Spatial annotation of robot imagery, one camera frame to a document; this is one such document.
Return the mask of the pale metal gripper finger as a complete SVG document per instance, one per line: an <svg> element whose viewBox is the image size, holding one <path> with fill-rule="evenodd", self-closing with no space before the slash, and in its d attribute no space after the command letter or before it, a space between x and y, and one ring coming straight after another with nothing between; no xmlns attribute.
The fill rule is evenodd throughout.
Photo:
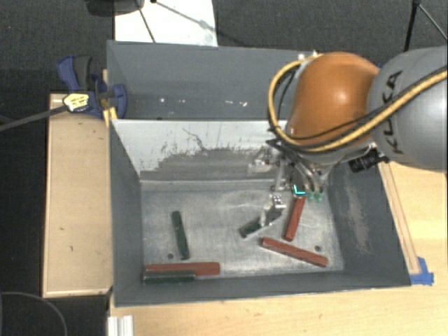
<svg viewBox="0 0 448 336"><path fill-rule="evenodd" d="M259 224L261 227L267 227L271 224L271 212L272 212L272 205L264 205L262 212L260 213L259 217Z"/></svg>
<svg viewBox="0 0 448 336"><path fill-rule="evenodd" d="M285 202L282 200L280 195L272 196L272 205L269 209L269 219L276 220L281 216L283 210L286 208Z"/></svg>

